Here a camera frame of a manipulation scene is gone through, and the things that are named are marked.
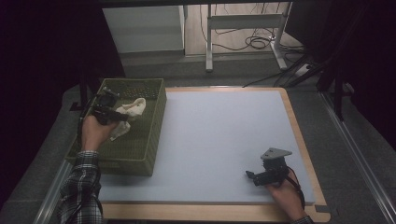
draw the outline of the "green plastic crate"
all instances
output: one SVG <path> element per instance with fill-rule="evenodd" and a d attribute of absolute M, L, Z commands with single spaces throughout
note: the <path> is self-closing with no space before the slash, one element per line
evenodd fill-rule
<path fill-rule="evenodd" d="M 131 104 L 137 98 L 146 99 L 146 109 L 142 116 L 129 121 L 131 129 L 127 134 L 113 142 L 107 140 L 101 145 L 99 166 L 102 173 L 152 175 L 166 104 L 163 79 L 107 78 L 104 79 L 99 94 L 103 93 L 103 88 L 120 94 L 113 109 Z M 74 164 L 79 151 L 76 140 L 65 159 Z"/>

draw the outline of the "dark sleeve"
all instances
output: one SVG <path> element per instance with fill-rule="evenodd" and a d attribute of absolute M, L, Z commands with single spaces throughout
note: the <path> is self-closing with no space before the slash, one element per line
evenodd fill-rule
<path fill-rule="evenodd" d="M 308 216 L 292 221 L 290 224 L 315 224 L 315 222 L 311 219 L 310 216 Z"/>
<path fill-rule="evenodd" d="M 101 188 L 99 180 L 98 153 L 79 152 L 70 176 L 61 186 L 60 223 L 65 223 L 79 205 L 81 209 L 71 223 L 102 223 L 102 207 L 97 199 Z"/>

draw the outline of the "wooden border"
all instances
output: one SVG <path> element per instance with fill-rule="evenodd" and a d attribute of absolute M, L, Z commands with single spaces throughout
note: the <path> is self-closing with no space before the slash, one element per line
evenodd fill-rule
<path fill-rule="evenodd" d="M 297 145 L 300 149 L 306 171 L 314 191 L 316 202 L 305 207 L 305 212 L 315 222 L 327 222 L 329 213 L 319 213 L 316 205 L 327 205 L 321 191 L 317 175 L 305 146 L 289 96 L 282 88 L 167 88 L 166 91 L 279 91 L 289 116 Z M 106 219 L 139 220 L 192 220 L 192 221 L 252 221 L 252 222 L 288 222 L 288 217 L 276 204 L 260 205 L 224 205 L 224 204 L 136 204 L 103 203 Z"/>

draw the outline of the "white cloth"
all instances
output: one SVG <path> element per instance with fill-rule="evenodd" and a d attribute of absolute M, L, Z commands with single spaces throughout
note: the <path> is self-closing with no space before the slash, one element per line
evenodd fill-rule
<path fill-rule="evenodd" d="M 136 117 L 141 116 L 143 112 L 145 111 L 146 108 L 146 99 L 145 98 L 138 98 L 136 99 L 133 103 L 129 105 L 122 105 L 119 108 L 116 109 L 117 112 L 121 114 L 128 114 L 130 118 L 130 121 L 133 121 L 136 119 Z M 110 140 L 114 141 L 118 137 L 126 134 L 129 132 L 131 129 L 131 125 L 128 123 L 128 121 L 121 121 L 119 126 L 115 128 L 110 135 Z"/>

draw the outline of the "person's right hand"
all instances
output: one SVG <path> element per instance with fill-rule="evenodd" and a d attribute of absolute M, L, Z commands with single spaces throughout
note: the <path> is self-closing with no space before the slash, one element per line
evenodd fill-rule
<path fill-rule="evenodd" d="M 118 124 L 118 122 L 111 122 L 107 125 L 102 125 L 95 116 L 87 116 L 82 124 L 81 150 L 96 151 L 108 139 L 111 131 Z"/>
<path fill-rule="evenodd" d="M 298 183 L 297 177 L 291 169 L 289 171 L 289 177 Z M 277 205 L 285 211 L 292 221 L 307 217 L 306 212 L 301 206 L 301 199 L 296 189 L 288 180 L 285 179 L 278 187 L 274 185 L 266 185 L 265 187 L 271 192 Z"/>

